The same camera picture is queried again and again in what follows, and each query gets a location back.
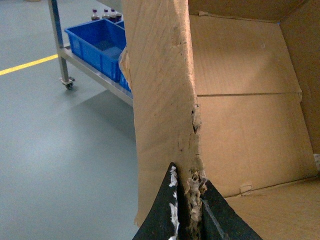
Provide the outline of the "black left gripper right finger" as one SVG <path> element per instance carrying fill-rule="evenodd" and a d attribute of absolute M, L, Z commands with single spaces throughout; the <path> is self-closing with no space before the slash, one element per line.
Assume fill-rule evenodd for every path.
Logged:
<path fill-rule="evenodd" d="M 261 237 L 234 211 L 215 186 L 207 181 L 201 194 L 203 240 L 260 240 Z"/>

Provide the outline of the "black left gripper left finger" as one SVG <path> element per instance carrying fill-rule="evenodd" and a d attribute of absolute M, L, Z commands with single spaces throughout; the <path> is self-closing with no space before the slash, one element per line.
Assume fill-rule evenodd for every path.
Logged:
<path fill-rule="evenodd" d="M 177 240 L 178 175 L 177 167 L 170 163 L 153 205 L 133 237 L 135 240 Z"/>

